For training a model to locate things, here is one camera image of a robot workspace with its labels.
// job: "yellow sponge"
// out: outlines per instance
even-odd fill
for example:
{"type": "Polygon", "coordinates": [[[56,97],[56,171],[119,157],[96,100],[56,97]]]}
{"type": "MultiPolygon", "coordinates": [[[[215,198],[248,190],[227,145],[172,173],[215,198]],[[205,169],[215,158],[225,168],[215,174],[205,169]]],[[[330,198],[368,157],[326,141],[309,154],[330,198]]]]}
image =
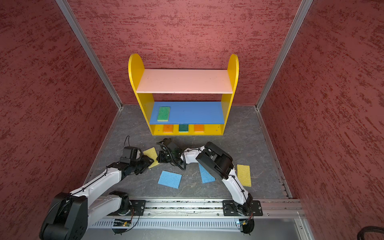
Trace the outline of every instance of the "yellow sponge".
{"type": "Polygon", "coordinates": [[[251,185],[251,170],[248,165],[237,165],[237,177],[240,183],[246,187],[252,187],[251,185]]]}
{"type": "Polygon", "coordinates": [[[155,160],[155,161],[154,161],[148,168],[152,168],[152,167],[154,167],[154,166],[156,166],[156,165],[159,164],[159,162],[156,160],[156,158],[157,158],[157,152],[156,152],[155,147],[150,148],[150,149],[148,149],[148,150],[145,150],[145,151],[143,152],[143,154],[144,154],[144,155],[147,155],[148,157],[150,157],[150,158],[152,158],[153,160],[155,160]]]}

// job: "colorful shelf unit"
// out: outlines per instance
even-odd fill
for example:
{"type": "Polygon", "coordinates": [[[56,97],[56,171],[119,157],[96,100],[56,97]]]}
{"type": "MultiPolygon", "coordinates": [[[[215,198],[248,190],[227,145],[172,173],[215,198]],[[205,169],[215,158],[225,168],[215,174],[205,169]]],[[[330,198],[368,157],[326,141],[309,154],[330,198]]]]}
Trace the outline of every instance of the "colorful shelf unit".
{"type": "Polygon", "coordinates": [[[129,58],[128,72],[152,135],[224,134],[239,75],[237,55],[231,55],[227,70],[179,70],[145,69],[141,57],[135,53],[129,58]],[[221,102],[155,102],[153,93],[222,94],[222,99],[221,102]],[[157,121],[160,107],[170,107],[167,122],[157,121]],[[188,131],[179,131],[179,125],[188,125],[188,131]]]}

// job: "green sponge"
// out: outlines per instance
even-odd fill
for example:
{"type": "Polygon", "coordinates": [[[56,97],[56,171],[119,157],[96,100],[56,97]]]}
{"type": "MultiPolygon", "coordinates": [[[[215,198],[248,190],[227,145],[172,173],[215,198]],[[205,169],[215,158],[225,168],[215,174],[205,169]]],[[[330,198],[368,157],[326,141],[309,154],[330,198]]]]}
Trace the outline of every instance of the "green sponge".
{"type": "Polygon", "coordinates": [[[179,125],[179,132],[188,132],[188,124],[179,125]]]}
{"type": "Polygon", "coordinates": [[[160,107],[159,114],[157,116],[158,122],[168,122],[170,107],[160,107]]]}

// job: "textured red wall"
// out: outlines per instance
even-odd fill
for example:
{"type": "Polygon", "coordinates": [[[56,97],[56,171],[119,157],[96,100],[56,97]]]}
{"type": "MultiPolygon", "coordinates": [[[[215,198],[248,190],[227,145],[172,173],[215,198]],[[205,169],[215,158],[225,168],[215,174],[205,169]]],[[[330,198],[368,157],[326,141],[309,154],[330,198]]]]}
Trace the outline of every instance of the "textured red wall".
{"type": "Polygon", "coordinates": [[[83,184],[117,107],[54,0],[0,3],[1,239],[36,239],[83,184]]]}
{"type": "MultiPolygon", "coordinates": [[[[301,0],[68,2],[123,103],[137,103],[127,69],[132,53],[140,54],[146,68],[182,69],[226,69],[236,53],[234,104],[255,104],[301,0]]],[[[217,100],[161,97],[183,99],[217,100]]]]}
{"type": "Polygon", "coordinates": [[[380,1],[315,0],[262,106],[316,240],[384,227],[383,13],[380,1]]]}

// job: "yellow shelf bottom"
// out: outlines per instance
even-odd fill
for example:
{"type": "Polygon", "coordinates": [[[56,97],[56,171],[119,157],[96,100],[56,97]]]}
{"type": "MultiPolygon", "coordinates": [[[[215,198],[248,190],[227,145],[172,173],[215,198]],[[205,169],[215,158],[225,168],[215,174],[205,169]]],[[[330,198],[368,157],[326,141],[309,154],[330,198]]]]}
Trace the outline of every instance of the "yellow shelf bottom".
{"type": "Polygon", "coordinates": [[[173,132],[163,132],[164,125],[151,125],[151,128],[155,130],[153,131],[153,135],[223,135],[220,129],[220,124],[205,124],[204,125],[204,132],[195,132],[195,125],[190,124],[188,126],[189,132],[179,132],[179,126],[174,124],[173,125],[173,132]]]}

